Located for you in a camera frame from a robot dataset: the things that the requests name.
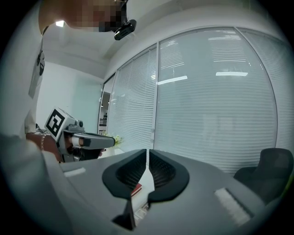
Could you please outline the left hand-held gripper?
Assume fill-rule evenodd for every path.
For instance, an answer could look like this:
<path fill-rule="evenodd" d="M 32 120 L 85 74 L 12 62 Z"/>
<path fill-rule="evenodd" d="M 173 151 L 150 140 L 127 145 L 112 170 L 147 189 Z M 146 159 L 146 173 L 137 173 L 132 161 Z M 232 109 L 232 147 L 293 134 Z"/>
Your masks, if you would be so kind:
<path fill-rule="evenodd" d="M 105 148 L 113 147 L 115 144 L 113 137 L 84 132 L 82 121 L 58 107 L 54 107 L 50 113 L 45 129 L 56 141 L 62 162 L 98 159 L 106 150 Z M 66 135 L 71 137 L 73 147 L 82 148 L 79 157 L 67 153 L 64 141 Z"/>

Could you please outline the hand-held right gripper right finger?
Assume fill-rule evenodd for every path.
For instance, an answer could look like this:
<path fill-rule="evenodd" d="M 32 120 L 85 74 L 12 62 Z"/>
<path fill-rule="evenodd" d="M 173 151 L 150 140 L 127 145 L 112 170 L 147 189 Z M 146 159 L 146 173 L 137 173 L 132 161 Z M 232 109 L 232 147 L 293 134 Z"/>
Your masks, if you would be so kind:
<path fill-rule="evenodd" d="M 252 235 L 265 208 L 218 168 L 164 151 L 149 152 L 155 190 L 135 235 Z"/>

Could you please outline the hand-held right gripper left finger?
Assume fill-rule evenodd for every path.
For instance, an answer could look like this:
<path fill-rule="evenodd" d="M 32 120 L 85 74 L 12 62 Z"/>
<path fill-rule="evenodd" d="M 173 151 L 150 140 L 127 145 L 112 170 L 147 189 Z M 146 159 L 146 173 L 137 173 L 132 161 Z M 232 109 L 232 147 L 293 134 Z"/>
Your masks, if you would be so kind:
<path fill-rule="evenodd" d="M 147 151 L 57 163 L 44 153 L 52 187 L 66 214 L 67 235 L 134 235 L 131 193 L 146 170 Z"/>

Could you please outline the red book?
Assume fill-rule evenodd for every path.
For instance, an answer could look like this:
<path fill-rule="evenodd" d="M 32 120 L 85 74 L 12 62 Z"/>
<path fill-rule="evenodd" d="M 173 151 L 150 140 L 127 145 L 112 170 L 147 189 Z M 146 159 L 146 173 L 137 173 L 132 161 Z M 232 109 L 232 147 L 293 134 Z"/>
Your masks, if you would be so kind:
<path fill-rule="evenodd" d="M 142 189 L 142 185 L 138 183 L 134 190 L 131 192 L 131 197 L 133 197 L 135 194 L 137 194 Z"/>

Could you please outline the beige magazine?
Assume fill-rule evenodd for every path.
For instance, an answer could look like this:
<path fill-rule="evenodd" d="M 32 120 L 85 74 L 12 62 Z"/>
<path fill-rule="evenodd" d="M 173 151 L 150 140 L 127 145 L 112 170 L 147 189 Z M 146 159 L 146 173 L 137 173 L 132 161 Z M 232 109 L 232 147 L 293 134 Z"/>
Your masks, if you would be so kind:
<path fill-rule="evenodd" d="M 135 223 L 138 224 L 141 220 L 143 220 L 149 210 L 149 204 L 145 203 L 142 207 L 140 207 L 135 213 L 134 213 L 134 219 Z"/>

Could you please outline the person's left forearm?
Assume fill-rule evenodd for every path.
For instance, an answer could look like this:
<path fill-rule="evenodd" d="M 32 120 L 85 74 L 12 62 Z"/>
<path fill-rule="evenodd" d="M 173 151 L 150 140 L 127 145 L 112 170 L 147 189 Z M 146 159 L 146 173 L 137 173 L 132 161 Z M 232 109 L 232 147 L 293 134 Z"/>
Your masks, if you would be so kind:
<path fill-rule="evenodd" d="M 58 162 L 62 161 L 62 157 L 57 148 L 55 140 L 49 134 L 34 134 L 27 133 L 26 140 L 32 141 L 35 143 L 40 150 L 48 151 L 55 155 L 55 158 Z"/>

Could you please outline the person's left hand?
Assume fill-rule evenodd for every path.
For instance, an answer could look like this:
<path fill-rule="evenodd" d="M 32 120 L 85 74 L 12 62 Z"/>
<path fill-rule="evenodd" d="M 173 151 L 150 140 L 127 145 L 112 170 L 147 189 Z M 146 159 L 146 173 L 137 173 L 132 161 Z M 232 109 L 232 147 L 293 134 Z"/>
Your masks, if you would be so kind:
<path fill-rule="evenodd" d="M 80 149 L 79 147 L 84 145 L 84 141 L 82 138 L 78 138 L 72 135 L 66 135 L 64 137 L 65 147 L 67 153 L 76 157 L 80 156 Z"/>

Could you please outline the white vase with yellow flowers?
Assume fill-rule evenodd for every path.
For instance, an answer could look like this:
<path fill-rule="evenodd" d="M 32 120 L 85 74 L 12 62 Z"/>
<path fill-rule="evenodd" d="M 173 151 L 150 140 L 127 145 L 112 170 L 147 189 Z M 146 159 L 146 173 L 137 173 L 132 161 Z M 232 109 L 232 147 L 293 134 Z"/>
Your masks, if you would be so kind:
<path fill-rule="evenodd" d="M 106 137 L 112 137 L 112 138 L 114 138 L 115 142 L 114 142 L 114 146 L 113 147 L 118 147 L 118 146 L 120 146 L 124 142 L 124 138 L 123 137 L 120 137 L 118 135 L 108 134 L 106 131 L 102 131 L 102 135 L 103 136 L 106 136 Z"/>

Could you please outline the white window blinds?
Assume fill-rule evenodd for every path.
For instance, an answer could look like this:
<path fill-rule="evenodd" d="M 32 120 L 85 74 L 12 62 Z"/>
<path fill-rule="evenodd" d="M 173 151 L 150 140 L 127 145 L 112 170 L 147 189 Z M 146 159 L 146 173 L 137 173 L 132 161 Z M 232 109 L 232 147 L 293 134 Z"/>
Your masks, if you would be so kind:
<path fill-rule="evenodd" d="M 156 59 L 157 49 L 149 49 L 122 66 L 115 76 L 107 132 L 122 138 L 119 149 L 124 152 L 150 147 Z"/>
<path fill-rule="evenodd" d="M 277 108 L 261 61 L 233 28 L 206 28 L 159 44 L 156 150 L 235 174 L 274 147 Z"/>
<path fill-rule="evenodd" d="M 269 75 L 277 107 L 277 148 L 294 155 L 294 52 L 282 40 L 239 28 L 253 46 Z"/>

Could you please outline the black office chair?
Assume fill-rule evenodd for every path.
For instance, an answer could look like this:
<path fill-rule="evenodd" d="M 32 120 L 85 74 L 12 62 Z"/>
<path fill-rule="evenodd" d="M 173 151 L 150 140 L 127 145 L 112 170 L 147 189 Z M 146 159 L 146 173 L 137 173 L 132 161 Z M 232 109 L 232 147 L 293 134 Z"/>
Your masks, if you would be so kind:
<path fill-rule="evenodd" d="M 267 148 L 260 152 L 256 167 L 239 169 L 234 179 L 251 189 L 265 204 L 280 197 L 294 168 L 291 151 L 283 148 Z"/>

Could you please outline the person's white shirt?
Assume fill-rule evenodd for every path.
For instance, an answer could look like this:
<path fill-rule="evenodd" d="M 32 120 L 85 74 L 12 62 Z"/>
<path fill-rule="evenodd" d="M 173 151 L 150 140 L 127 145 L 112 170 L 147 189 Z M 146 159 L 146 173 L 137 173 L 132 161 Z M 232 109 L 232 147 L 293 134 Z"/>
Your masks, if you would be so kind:
<path fill-rule="evenodd" d="M 15 53 L 20 79 L 20 136 L 35 132 L 37 102 L 45 67 L 43 36 L 38 24 L 23 25 L 17 33 Z"/>

